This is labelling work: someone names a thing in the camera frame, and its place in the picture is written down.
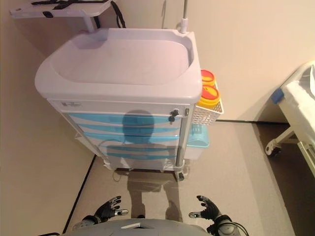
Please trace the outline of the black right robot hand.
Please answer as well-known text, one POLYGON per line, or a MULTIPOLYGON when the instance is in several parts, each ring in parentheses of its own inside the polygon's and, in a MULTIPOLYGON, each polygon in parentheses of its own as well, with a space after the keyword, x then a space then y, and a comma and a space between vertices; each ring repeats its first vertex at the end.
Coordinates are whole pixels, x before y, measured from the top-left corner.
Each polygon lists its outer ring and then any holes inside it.
POLYGON ((201 202, 201 205, 205 208, 199 212, 190 212, 190 218, 203 218, 215 221, 215 219, 221 215, 218 207, 209 198, 202 195, 197 195, 196 197, 201 202))

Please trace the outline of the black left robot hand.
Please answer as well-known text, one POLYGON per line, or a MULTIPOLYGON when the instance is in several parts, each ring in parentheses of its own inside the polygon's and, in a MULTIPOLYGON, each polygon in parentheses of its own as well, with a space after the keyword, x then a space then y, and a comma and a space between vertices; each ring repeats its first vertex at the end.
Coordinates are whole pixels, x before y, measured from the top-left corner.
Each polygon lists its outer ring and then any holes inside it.
POLYGON ((121 209, 121 196, 116 196, 101 205, 95 212, 98 223, 104 223, 115 216, 123 216, 129 213, 128 209, 121 209))

